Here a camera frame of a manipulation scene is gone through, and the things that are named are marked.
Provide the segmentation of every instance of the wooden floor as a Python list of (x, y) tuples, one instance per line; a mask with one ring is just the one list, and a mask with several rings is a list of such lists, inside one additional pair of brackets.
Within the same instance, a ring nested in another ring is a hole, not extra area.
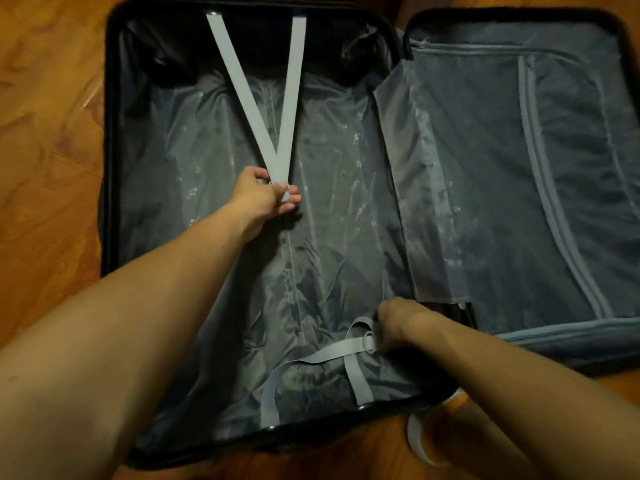
[[(102, 177), (106, 15), (119, 0), (0, 0), (0, 346), (98, 279), (96, 209)], [(366, 0), (394, 9), (394, 0)], [(573, 5), (608, 8), (640, 47), (637, 0), (405, 0), (403, 26), (429, 6)], [(640, 372), (603, 380), (640, 404)], [(238, 454), (119, 479), (445, 478), (415, 460), (400, 417), (326, 447)]]

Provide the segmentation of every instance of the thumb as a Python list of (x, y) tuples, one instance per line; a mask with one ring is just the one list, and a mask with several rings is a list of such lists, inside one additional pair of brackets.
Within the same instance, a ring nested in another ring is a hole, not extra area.
[(273, 195), (276, 197), (276, 202), (280, 202), (287, 192), (288, 185), (283, 182), (273, 182), (271, 188), (273, 189)]

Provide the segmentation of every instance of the orange wood floor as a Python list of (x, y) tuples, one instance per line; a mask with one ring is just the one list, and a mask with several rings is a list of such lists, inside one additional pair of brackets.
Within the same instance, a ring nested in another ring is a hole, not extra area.
[[(119, 0), (0, 0), (0, 346), (99, 277), (96, 210), (102, 177), (105, 19)], [(393, 0), (365, 0), (388, 9)], [(404, 0), (403, 26), (430, 6), (600, 6), (630, 26), (637, 0)], [(640, 404), (640, 371), (602, 382)], [(122, 479), (459, 477), (423, 467), (404, 419), (360, 428), (325, 447), (283, 455), (235, 454)]]

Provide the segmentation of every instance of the bare arm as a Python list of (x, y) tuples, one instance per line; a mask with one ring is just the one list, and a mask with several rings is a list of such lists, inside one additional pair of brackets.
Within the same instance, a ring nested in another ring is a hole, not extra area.
[(111, 273), (0, 352), (0, 478), (108, 477), (167, 387), (245, 242), (298, 189), (246, 168), (224, 207)]
[(541, 471), (562, 480), (640, 478), (640, 410), (549, 359), (396, 298), (378, 309), (382, 349), (432, 357)]

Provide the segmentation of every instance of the open suitcase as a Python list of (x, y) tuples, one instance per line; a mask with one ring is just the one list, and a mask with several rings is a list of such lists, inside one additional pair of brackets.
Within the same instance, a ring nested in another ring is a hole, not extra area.
[(213, 16), (274, 146), (305, 19), (289, 171), (304, 202), (243, 251), (130, 465), (314, 442), (442, 401), (456, 384), (427, 358), (374, 352), (393, 296), (583, 372), (638, 363), (638, 78), (623, 26), (588, 9), (430, 10), (400, 41), (354, 7), (124, 2), (106, 38), (103, 274), (269, 165)]

